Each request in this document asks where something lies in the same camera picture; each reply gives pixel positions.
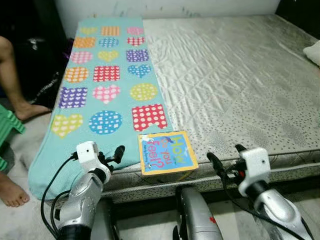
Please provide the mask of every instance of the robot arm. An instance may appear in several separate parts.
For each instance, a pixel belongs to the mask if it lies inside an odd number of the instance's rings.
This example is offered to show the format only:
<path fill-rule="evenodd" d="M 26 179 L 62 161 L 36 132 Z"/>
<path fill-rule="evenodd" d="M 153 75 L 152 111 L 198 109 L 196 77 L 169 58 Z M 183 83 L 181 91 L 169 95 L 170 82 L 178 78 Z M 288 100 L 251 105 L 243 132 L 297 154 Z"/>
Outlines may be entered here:
<path fill-rule="evenodd" d="M 246 150 L 237 145 L 240 160 L 231 167 L 234 170 L 234 179 L 230 179 L 220 160 L 213 154 L 207 157 L 213 163 L 213 168 L 223 181 L 228 179 L 238 185 L 243 197 L 248 197 L 255 211 L 272 221 L 294 232 L 301 239 L 312 240 L 308 226 L 303 221 L 298 208 L 278 191 L 270 188 L 269 175 L 271 172 L 269 156 L 265 149 L 258 147 Z M 273 240 L 296 240 L 292 234 L 274 224 L 262 222 Z"/>
<path fill-rule="evenodd" d="M 79 162 L 87 173 L 72 186 L 69 198 L 60 210 L 59 240 L 90 239 L 103 185 L 110 180 L 113 170 L 108 163 L 111 161 L 119 163 L 125 147 L 119 146 L 114 156 L 107 159 L 98 151 L 93 141 L 79 144 L 76 150 Z"/>

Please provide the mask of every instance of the green plastic stool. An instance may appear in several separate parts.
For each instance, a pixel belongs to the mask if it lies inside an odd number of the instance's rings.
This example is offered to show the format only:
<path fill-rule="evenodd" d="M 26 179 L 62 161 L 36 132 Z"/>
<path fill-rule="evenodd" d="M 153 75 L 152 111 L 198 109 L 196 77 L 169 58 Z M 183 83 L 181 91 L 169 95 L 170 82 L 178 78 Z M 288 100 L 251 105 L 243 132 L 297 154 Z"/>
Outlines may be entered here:
<path fill-rule="evenodd" d="M 16 129 L 21 134 L 26 130 L 25 126 L 13 112 L 0 104 L 0 146 L 4 143 L 12 129 Z M 0 156 L 0 171 L 3 171 L 6 167 L 7 162 Z"/>

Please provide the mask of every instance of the bare foot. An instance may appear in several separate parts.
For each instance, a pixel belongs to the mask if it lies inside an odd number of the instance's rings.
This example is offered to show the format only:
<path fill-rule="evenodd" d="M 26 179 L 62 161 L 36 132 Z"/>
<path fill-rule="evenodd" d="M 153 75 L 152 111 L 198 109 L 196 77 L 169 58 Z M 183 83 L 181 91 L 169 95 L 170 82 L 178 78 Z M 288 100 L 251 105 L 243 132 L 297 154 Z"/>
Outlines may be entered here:
<path fill-rule="evenodd" d="M 19 207 L 29 201 L 29 195 L 9 177 L 0 173 L 0 199 L 8 207 Z"/>
<path fill-rule="evenodd" d="M 19 120 L 25 121 L 48 112 L 51 112 L 51 110 L 45 106 L 28 104 L 19 110 L 17 109 L 15 115 Z"/>

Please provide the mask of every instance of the gray speckled mattress cover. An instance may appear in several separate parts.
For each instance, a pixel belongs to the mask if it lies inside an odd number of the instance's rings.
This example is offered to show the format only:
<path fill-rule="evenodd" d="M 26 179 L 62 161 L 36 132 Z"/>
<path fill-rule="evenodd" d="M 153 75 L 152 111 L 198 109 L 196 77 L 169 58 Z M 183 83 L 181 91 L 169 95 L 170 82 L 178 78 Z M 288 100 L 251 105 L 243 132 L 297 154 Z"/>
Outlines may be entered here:
<path fill-rule="evenodd" d="M 174 195 L 179 185 L 221 189 L 206 158 L 225 165 L 235 144 L 270 154 L 271 180 L 320 174 L 320 69 L 303 54 L 317 39 L 276 15 L 143 21 L 175 130 L 186 130 L 199 169 L 142 177 L 140 164 L 105 186 L 116 203 Z"/>

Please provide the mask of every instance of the children's book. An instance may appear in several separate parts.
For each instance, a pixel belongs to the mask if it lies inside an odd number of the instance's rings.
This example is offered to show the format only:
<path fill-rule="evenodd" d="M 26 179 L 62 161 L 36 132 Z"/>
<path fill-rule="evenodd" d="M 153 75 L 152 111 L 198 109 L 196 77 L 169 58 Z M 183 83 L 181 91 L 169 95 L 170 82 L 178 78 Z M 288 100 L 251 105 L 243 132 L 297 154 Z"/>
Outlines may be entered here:
<path fill-rule="evenodd" d="M 185 172 L 198 168 L 185 131 L 138 136 L 142 175 Z"/>

